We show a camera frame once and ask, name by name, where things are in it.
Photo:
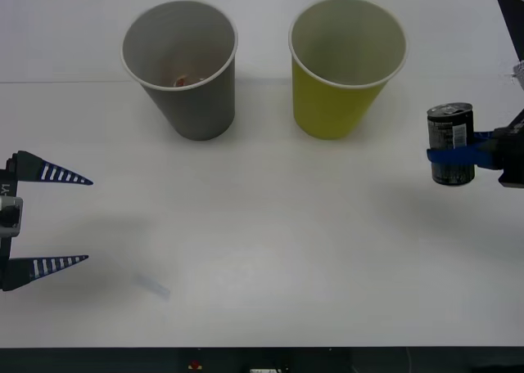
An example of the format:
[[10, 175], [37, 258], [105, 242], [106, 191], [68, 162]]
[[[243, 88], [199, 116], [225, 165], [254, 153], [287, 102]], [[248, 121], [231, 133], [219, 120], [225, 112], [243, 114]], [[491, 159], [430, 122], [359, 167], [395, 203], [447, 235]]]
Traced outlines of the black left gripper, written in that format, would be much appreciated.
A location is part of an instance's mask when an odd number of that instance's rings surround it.
[[[72, 267], [88, 255], [10, 258], [11, 240], [20, 234], [20, 199], [16, 197], [15, 162], [8, 160], [1, 170], [1, 290], [12, 291], [30, 282]], [[17, 152], [17, 178], [22, 182], [50, 182], [92, 185], [88, 178], [48, 162], [27, 151]]]

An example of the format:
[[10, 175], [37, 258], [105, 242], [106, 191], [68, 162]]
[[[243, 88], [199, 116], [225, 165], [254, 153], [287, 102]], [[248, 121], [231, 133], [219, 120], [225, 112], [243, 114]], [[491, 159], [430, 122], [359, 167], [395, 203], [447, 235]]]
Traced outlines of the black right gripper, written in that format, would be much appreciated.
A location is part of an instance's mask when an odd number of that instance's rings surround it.
[[476, 165], [481, 169], [503, 170], [499, 183], [523, 188], [523, 111], [506, 127], [474, 132], [474, 142], [454, 149], [428, 149], [433, 164]]

